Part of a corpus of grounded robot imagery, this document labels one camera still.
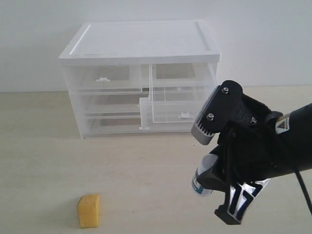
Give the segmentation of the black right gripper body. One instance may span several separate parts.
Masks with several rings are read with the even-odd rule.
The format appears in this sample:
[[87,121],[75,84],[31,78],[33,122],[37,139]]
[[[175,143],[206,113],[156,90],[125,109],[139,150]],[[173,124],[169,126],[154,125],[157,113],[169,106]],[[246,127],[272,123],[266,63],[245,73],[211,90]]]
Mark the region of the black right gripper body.
[[222,183],[253,182],[288,173],[288,160],[275,132],[281,112],[245,94],[220,94],[216,113],[222,120],[216,177]]

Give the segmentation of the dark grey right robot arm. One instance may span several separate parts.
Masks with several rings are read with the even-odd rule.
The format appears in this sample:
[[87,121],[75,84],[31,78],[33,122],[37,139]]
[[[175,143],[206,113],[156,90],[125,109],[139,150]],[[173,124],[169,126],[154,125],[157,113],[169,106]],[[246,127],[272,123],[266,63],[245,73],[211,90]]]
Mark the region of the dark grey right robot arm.
[[220,191],[224,203],[215,215],[239,225],[249,206],[271,178],[295,174],[308,206],[312,201],[301,176],[312,167],[312,107],[287,115],[270,110],[245,94],[215,94],[205,104],[193,136],[207,145],[219,134],[217,146],[196,172],[197,192]]

